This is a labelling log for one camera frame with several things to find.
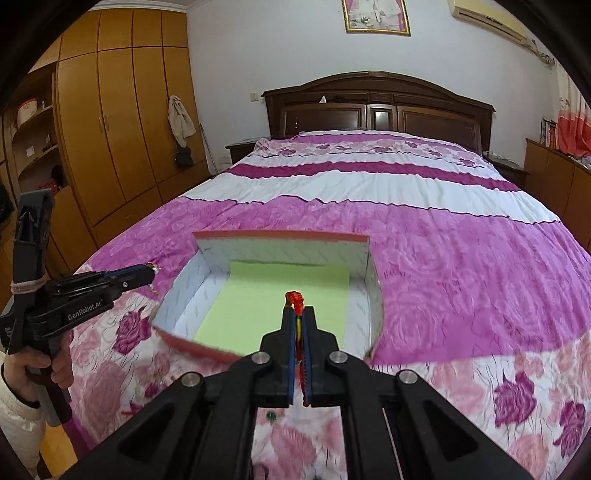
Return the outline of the white sleeve forearm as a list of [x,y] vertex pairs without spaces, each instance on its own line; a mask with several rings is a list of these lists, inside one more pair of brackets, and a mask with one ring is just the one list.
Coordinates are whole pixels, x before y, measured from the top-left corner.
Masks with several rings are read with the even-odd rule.
[[1,356],[1,430],[29,474],[38,479],[44,418],[26,369]]

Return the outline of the person's left hand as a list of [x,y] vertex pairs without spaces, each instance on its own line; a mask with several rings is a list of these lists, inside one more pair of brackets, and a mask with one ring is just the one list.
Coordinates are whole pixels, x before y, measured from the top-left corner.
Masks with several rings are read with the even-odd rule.
[[73,384],[71,341],[72,334],[64,334],[59,351],[53,358],[30,347],[4,358],[2,376],[9,390],[18,400],[24,403],[38,401],[35,384],[27,375],[30,369],[48,370],[52,382],[61,389],[68,389]]

